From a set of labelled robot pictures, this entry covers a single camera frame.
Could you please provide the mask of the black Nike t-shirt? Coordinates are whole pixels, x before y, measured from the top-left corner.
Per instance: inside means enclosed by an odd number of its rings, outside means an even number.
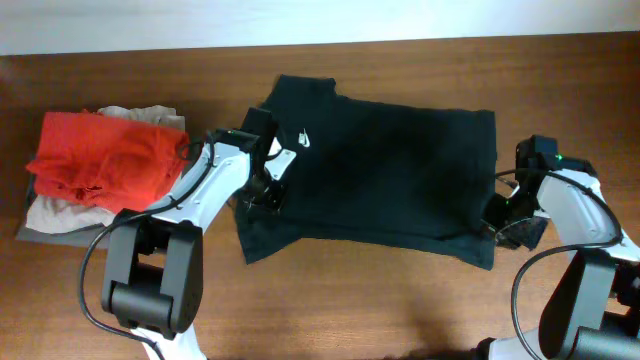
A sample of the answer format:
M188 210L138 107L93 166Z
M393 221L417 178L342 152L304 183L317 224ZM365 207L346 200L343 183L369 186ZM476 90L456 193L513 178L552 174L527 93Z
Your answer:
M488 270L482 216L494 193L495 115L352 99L333 79L283 75L263 108L296 157L278 212L235 210L247 263L302 239L351 240L455 257Z

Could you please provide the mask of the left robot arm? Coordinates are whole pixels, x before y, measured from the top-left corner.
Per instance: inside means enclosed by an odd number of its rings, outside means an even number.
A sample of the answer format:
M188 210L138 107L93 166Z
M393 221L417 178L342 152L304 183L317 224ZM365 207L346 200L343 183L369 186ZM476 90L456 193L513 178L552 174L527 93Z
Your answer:
M203 294L203 235L227 200L276 212L281 179L296 157L277 142L278 124L248 110L240 129L208 134L175 190L143 212L121 211L108 237L101 306L116 334L152 359L201 359L193 322Z

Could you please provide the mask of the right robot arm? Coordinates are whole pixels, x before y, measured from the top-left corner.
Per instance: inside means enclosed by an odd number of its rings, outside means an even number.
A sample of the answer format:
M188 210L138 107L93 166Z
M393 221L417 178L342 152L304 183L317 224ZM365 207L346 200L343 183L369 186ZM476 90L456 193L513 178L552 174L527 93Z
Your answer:
M535 248L553 224L562 244L530 258L513 281L515 337L480 342L478 359L636 359L639 356L639 247L606 204L587 160L563 156L555 139L533 135L516 147L512 193L494 195L484 221L501 246ZM571 261L525 332L517 299L525 273L555 254Z

